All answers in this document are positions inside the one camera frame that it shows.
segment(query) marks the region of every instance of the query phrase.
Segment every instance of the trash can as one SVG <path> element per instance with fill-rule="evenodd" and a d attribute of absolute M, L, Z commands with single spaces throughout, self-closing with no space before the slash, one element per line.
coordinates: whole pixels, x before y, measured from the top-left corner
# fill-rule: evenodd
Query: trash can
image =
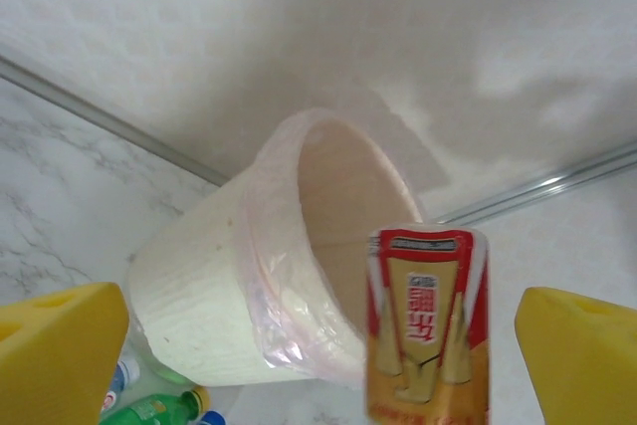
<path fill-rule="evenodd" d="M 419 208 L 375 143 L 326 110 L 298 113 L 136 254 L 135 332 L 157 364 L 201 385 L 360 386 L 367 237 L 414 221 Z"/>

